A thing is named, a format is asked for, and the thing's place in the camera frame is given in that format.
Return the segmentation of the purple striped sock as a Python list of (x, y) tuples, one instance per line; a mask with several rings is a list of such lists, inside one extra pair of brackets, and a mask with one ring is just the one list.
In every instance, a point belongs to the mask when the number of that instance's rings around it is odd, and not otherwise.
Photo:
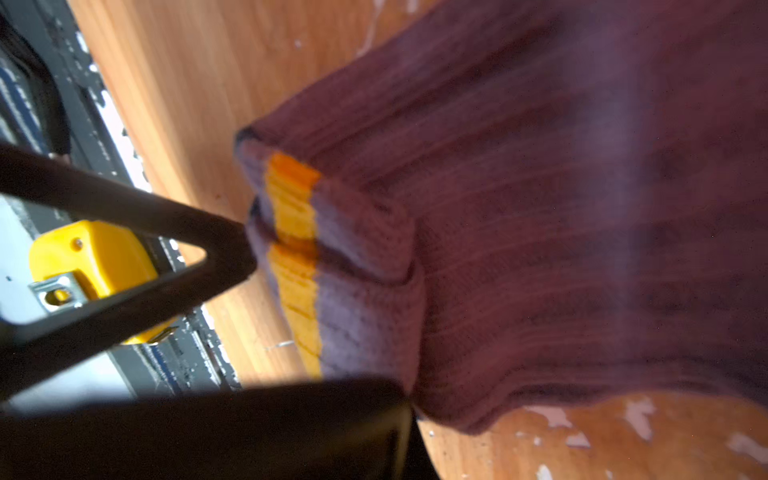
[(237, 135), (308, 372), (479, 433), (767, 402), (767, 5), (443, 1)]

